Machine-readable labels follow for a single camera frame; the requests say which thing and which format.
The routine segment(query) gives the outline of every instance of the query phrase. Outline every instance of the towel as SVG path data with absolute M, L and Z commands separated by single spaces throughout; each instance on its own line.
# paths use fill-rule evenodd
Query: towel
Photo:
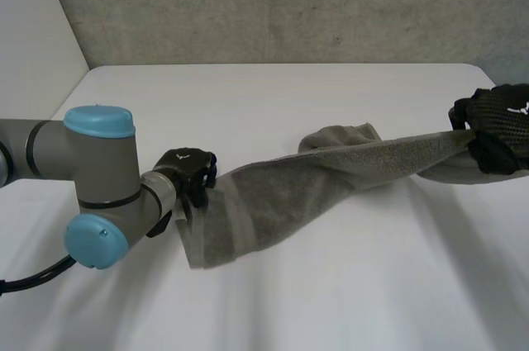
M 298 153 L 226 173 L 209 204 L 176 225 L 191 268 L 212 268 L 269 248 L 352 193 L 417 173 L 443 183 L 491 183 L 520 176 L 479 171 L 472 130 L 381 140 L 370 124 L 329 126 L 303 138 Z

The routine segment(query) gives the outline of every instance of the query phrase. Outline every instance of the white wall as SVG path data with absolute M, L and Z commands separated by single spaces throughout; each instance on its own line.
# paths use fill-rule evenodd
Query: white wall
M 59 0 L 0 0 L 0 118 L 50 118 L 87 72 Z

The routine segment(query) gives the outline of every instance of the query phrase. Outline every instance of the white logo on glove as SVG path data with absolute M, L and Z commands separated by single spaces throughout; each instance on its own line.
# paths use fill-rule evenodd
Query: white logo on glove
M 507 111 L 510 111 L 511 113 L 519 113 L 519 114 L 525 114 L 526 116 L 529 116 L 529 102 L 526 104 L 526 106 L 523 109 L 507 109 Z

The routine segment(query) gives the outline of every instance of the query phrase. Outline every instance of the black ring band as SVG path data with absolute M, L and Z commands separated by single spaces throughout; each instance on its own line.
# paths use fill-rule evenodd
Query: black ring band
M 9 150 L 7 149 L 5 144 L 2 143 L 2 142 L 0 142 L 0 152 L 2 152 L 3 158 L 6 159 L 6 163 L 7 163 L 6 184 L 9 184 L 9 182 L 11 182 L 11 179 L 13 177 L 13 171 L 14 171 L 13 158 L 12 158 L 11 154 L 9 153 Z
M 77 200 L 79 206 L 84 209 L 111 209 L 118 208 L 134 202 L 141 196 L 141 189 L 132 194 L 130 197 L 123 198 L 122 200 L 108 201 L 108 202 L 86 202 L 83 200 Z
M 43 179 L 42 174 L 39 172 L 39 169 L 35 164 L 35 157 L 33 156 L 33 149 L 35 148 L 35 138 L 39 133 L 39 130 L 50 121 L 44 120 L 39 122 L 30 132 L 30 135 L 27 137 L 26 142 L 26 162 L 27 166 L 30 167 L 31 172 L 37 179 Z
M 144 188 L 150 195 L 155 199 L 156 205 L 158 205 L 158 219 L 162 217 L 162 201 L 158 198 L 158 194 L 155 193 L 155 191 L 147 186 L 146 184 L 142 183 L 141 188 Z

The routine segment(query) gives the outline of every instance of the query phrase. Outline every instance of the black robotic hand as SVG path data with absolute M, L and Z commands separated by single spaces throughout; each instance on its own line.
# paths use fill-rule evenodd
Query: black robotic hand
M 207 188 L 214 188 L 217 176 L 217 156 L 209 151 L 184 147 L 167 151 L 154 168 L 174 185 L 182 204 L 186 219 L 191 225 L 193 213 L 189 202 L 195 208 L 207 206 Z M 165 231 L 171 218 L 167 213 L 153 227 L 147 237 L 154 238 Z
M 469 124 L 469 151 L 483 173 L 510 175 L 529 169 L 529 84 L 478 89 L 449 112 L 455 130 Z

